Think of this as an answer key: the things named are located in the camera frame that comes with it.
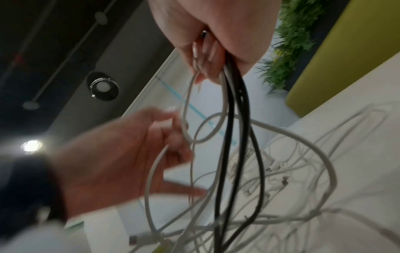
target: yellow wall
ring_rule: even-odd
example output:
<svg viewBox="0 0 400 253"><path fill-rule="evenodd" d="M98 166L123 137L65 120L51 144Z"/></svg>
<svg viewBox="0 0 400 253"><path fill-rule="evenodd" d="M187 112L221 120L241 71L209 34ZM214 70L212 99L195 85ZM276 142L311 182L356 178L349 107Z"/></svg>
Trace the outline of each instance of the yellow wall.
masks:
<svg viewBox="0 0 400 253"><path fill-rule="evenodd" d="M399 51L400 0L351 0L286 104L305 116Z"/></svg>

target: person's right hand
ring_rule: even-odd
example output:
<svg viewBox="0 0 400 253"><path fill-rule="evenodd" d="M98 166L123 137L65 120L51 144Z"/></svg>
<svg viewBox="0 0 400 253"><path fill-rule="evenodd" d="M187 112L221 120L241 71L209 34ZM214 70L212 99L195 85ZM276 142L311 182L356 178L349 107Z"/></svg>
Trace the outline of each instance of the person's right hand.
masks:
<svg viewBox="0 0 400 253"><path fill-rule="evenodd" d="M155 21L184 61L217 82L230 52L244 75L264 55L281 0L148 0ZM200 39L203 30L210 31Z"/></svg>

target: ceiling light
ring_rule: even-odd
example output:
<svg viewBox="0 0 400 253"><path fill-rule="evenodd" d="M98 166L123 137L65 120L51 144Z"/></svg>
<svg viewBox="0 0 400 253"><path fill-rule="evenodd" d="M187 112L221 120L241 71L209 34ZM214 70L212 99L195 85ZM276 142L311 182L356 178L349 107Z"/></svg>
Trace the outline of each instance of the ceiling light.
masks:
<svg viewBox="0 0 400 253"><path fill-rule="evenodd" d="M42 147L42 143L38 140L30 140L21 145L21 149L25 152L35 152Z"/></svg>

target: blue line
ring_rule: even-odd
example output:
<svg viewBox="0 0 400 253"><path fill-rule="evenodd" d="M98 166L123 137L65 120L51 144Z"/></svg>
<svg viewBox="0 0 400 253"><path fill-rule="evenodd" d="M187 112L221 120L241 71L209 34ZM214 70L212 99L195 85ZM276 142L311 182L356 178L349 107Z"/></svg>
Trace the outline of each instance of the blue line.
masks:
<svg viewBox="0 0 400 253"><path fill-rule="evenodd" d="M157 75L155 76L163 85L164 87L166 87L176 98L178 98L179 100L182 99L182 96L175 91L171 86L169 86L168 84L166 84L161 78L159 78ZM204 116L204 114L202 114L199 110L197 110L196 107L194 107L191 103L189 103L189 108L192 109L197 115L199 115L203 120L205 120L207 117ZM213 128L216 127L216 125L212 122L209 121L208 124L210 126L212 126ZM220 133L220 135L225 136L225 132L222 130L218 131ZM232 145L236 146L237 142L235 140L232 140Z"/></svg>

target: foliage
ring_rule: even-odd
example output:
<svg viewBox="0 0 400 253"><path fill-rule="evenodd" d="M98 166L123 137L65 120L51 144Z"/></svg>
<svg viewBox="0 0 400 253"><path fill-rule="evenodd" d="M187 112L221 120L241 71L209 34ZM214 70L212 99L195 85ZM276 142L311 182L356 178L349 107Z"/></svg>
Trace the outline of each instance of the foliage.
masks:
<svg viewBox="0 0 400 253"><path fill-rule="evenodd" d="M279 14L280 25L276 32L280 42L274 46L271 60L262 61L258 67L264 82L271 90L283 89L289 74L303 50L310 50L313 41L310 31L315 21L324 13L329 0L286 0Z"/></svg>

